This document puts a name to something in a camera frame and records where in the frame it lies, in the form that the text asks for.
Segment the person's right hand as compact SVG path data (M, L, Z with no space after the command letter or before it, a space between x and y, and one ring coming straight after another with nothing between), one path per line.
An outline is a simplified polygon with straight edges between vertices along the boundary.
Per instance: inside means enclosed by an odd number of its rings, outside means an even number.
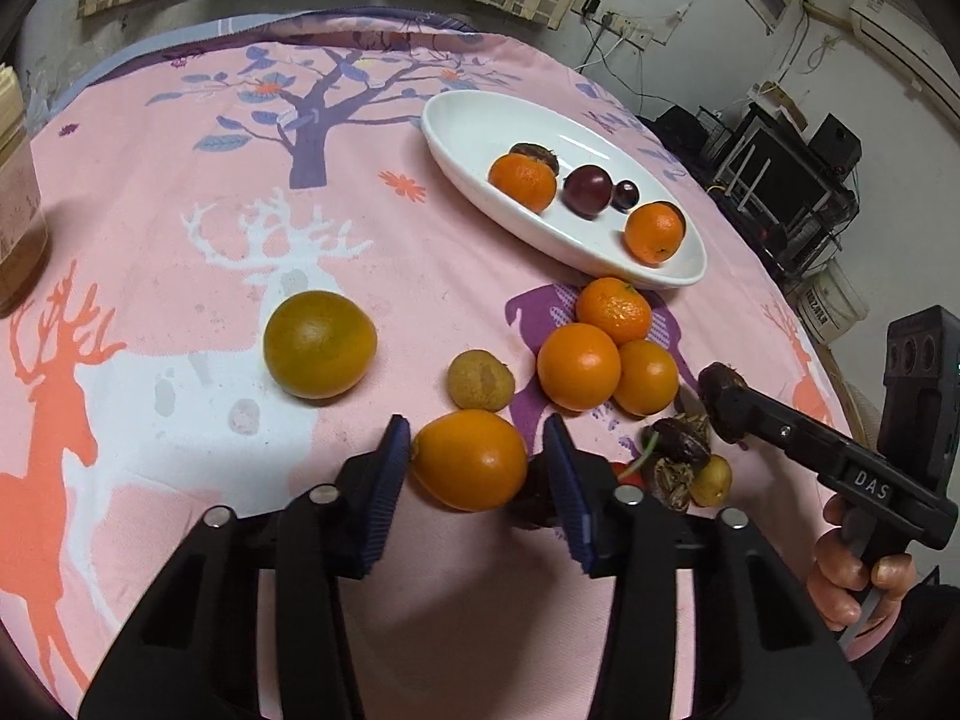
M839 525L845 515L846 504L841 497L828 500L823 516L833 530L815 543L814 567L805 585L823 622L833 632L861 621L862 608L854 600L854 592L869 585L880 590L882 596L864 624L864 631L869 632L896 618L901 601L916 583L916 564L909 554L896 554L882 557L867 569L841 538Z

